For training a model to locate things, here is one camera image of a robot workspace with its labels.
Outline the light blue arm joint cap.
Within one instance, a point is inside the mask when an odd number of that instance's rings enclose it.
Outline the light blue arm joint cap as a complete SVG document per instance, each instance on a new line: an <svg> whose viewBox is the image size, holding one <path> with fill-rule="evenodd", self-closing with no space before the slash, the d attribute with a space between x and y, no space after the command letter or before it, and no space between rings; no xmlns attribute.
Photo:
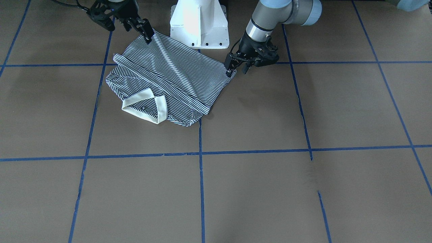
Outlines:
<svg viewBox="0 0 432 243"><path fill-rule="evenodd" d="M405 12L415 11L423 6L427 6L431 12L431 0L385 0L399 10Z"/></svg>

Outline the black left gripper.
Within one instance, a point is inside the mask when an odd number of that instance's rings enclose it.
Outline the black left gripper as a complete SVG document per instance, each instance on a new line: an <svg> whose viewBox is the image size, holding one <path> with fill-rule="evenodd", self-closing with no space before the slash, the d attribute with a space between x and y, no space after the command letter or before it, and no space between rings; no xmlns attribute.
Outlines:
<svg viewBox="0 0 432 243"><path fill-rule="evenodd" d="M233 72L245 63L242 72L244 74L252 67L263 67L270 65L270 36L264 37L263 42L253 40L250 36L242 36L235 45L239 49L234 53L233 47L225 59L226 76L231 77Z"/></svg>

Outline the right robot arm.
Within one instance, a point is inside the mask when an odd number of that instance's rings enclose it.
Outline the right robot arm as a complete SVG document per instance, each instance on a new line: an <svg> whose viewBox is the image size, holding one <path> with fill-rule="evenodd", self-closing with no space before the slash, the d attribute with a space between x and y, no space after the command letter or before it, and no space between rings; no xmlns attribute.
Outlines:
<svg viewBox="0 0 432 243"><path fill-rule="evenodd" d="M106 4L127 32L134 29L144 37L147 44L151 43L153 27L148 19L139 16L139 6L135 0L108 0Z"/></svg>

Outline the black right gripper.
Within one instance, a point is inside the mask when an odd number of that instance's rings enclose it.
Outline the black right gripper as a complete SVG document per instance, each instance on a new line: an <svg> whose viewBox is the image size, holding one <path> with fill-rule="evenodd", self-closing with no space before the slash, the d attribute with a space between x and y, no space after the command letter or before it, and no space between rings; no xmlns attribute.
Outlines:
<svg viewBox="0 0 432 243"><path fill-rule="evenodd" d="M138 17L118 17L118 20L123 25L127 32L131 29L136 30L144 37L147 44L151 43L152 37L154 35L153 27L151 26L148 19L141 19Z"/></svg>

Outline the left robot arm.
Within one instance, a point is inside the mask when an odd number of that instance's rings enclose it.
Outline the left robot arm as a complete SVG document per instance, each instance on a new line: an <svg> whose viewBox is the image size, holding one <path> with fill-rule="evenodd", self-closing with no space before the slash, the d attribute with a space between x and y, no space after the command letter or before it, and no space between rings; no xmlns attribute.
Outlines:
<svg viewBox="0 0 432 243"><path fill-rule="evenodd" d="M243 73L252 67L273 65L279 60L277 46L273 45L272 32L278 24L311 26L322 14L319 0L260 0L245 28L236 42L239 49L227 54L224 66L227 77L244 64Z"/></svg>

